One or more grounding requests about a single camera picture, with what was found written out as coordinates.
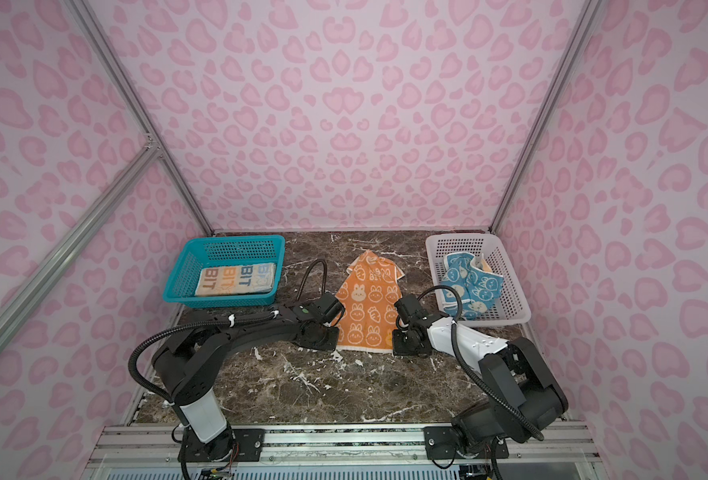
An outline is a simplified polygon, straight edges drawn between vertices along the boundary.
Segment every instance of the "orange towel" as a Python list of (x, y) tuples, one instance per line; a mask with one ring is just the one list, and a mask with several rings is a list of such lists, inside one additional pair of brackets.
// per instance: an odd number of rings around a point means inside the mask
[(338, 327), (340, 350), (389, 353), (397, 311), (394, 302), (402, 298), (397, 280), (405, 273), (391, 260), (370, 250), (346, 268), (349, 277), (336, 293), (346, 307)]

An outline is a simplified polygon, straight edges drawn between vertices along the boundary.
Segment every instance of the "pink wallpaper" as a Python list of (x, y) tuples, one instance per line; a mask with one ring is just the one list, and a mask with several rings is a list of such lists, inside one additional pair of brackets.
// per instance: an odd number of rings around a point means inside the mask
[(130, 352), (170, 324), (162, 289), (199, 235), (152, 165), (0, 355), (0, 479), (81, 473), (101, 429), (129, 408)]
[(57, 0), (0, 1), (0, 306), (144, 140)]
[(487, 226), (582, 2), (91, 3), (218, 229)]
[(708, 478), (708, 1), (610, 3), (503, 236), (618, 480)]

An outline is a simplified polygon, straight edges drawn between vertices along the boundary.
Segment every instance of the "aluminum frame rail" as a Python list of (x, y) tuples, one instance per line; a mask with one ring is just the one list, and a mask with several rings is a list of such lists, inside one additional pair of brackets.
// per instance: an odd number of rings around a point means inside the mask
[(514, 166), (512, 177), (509, 178), (508, 184), (506, 185), (501, 203), (493, 216), (490, 225), (490, 232), (492, 234), (498, 235), (499, 233), (498, 231), (506, 218), (508, 209), (512, 206), (514, 196), (517, 193), (519, 185), (522, 183), (524, 174), (532, 162), (535, 152), (538, 151), (538, 144), (541, 143), (544, 132), (548, 128), (549, 121), (558, 108), (559, 99), (568, 86), (570, 78), (579, 64), (580, 55), (586, 49), (586, 44), (589, 42), (591, 33), (599, 23), (600, 14), (607, 3), (608, 0), (587, 0), (580, 11), (578, 20), (575, 26), (573, 26), (570, 40), (568, 40), (568, 46), (564, 50), (564, 53), (562, 53), (562, 58), (557, 64), (557, 68), (554, 71), (554, 78), (549, 84), (546, 95), (544, 96), (544, 101), (535, 116), (533, 126), (528, 132), (522, 152)]
[[(447, 423), (367, 423), (349, 425), (245, 425), (264, 428), (258, 463), (244, 466), (431, 465), (426, 458), (426, 426)], [(149, 468), (177, 462), (179, 445), (170, 431), (175, 425), (136, 424), (107, 427), (93, 450), (87, 468)], [(508, 443), (505, 462), (600, 462), (585, 422), (557, 420), (544, 432), (545, 440)], [(484, 460), (457, 458), (461, 464)], [(222, 466), (224, 462), (191, 463), (190, 467)]]
[(26, 280), (12, 300), (0, 309), (0, 353), (143, 177), (147, 168), (160, 156), (156, 143), (149, 142), (42, 260), (37, 271)]
[(205, 232), (206, 236), (212, 236), (213, 227), (210, 225), (210, 221), (202, 210), (202, 206), (196, 201), (191, 188), (189, 188), (189, 185), (186, 183), (175, 160), (173, 160), (172, 153), (167, 148), (160, 132), (151, 120), (151, 115), (140, 100), (138, 92), (135, 91), (130, 76), (122, 67), (122, 63), (118, 60), (118, 56), (111, 47), (108, 36), (106, 32), (104, 32), (103, 27), (100, 26), (98, 18), (95, 16), (95, 12), (89, 5), (88, 0), (63, 0), (63, 2), (71, 11), (74, 20), (81, 28), (85, 38), (90, 43), (93, 51), (103, 64), (104, 69), (114, 82), (114, 86), (117, 87), (119, 95), (128, 105), (130, 114), (132, 114), (138, 122), (138, 125), (146, 134), (147, 138), (159, 145), (162, 153), (162, 163), (167, 173), (170, 175), (170, 178), (173, 180), (173, 184), (180, 192), (181, 197), (184, 198), (186, 206), (189, 207), (189, 210), (191, 210), (191, 213), (196, 218), (196, 222)]

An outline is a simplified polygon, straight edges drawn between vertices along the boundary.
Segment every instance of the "mounting plate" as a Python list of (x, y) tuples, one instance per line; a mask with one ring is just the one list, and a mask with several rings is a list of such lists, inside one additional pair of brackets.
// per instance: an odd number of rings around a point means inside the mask
[(338, 335), (339, 330), (337, 326), (318, 326), (310, 325), (311, 328), (319, 328), (322, 333), (322, 338), (312, 339), (304, 335), (303, 328), (301, 329), (301, 335), (293, 341), (294, 344), (301, 346), (305, 349), (319, 350), (322, 352), (331, 352), (336, 349), (338, 345)]
[[(429, 460), (458, 459), (460, 456), (458, 451), (463, 449), (463, 441), (458, 436), (458, 431), (451, 426), (424, 427), (423, 437), (424, 446), (426, 447), (426, 458)], [(503, 440), (503, 443), (499, 443), (495, 438), (490, 438), (489, 442), (490, 448), (495, 447), (496, 458), (508, 458), (508, 445), (505, 440)], [(489, 458), (489, 456), (489, 453), (485, 455), (485, 448), (483, 447), (482, 451), (476, 456), (464, 456), (464, 458)]]
[(258, 462), (265, 433), (263, 428), (235, 428), (234, 437), (240, 449), (234, 462)]
[[(238, 445), (237, 456), (234, 462), (258, 462), (260, 453), (263, 449), (263, 436), (265, 434), (262, 428), (235, 428), (229, 430), (232, 432), (234, 441)], [(186, 445), (186, 461), (195, 462), (214, 462), (226, 457), (231, 451), (231, 441), (225, 438), (223, 442), (213, 442), (206, 446), (200, 441), (196, 434), (189, 435), (188, 444)], [(212, 448), (218, 448), (218, 451), (212, 451)]]

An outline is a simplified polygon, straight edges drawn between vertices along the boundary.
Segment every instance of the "folded towel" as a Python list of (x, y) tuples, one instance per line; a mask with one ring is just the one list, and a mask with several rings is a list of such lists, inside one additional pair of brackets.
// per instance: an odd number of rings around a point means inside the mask
[[(493, 308), (501, 296), (504, 278), (492, 272), (483, 255), (475, 256), (469, 252), (455, 252), (444, 259), (446, 274), (439, 282), (453, 288), (463, 303), (462, 318), (474, 320), (480, 313)], [(455, 315), (457, 303), (452, 292), (442, 292), (442, 309)]]
[(211, 266), (200, 272), (194, 296), (267, 293), (274, 288), (276, 264)]

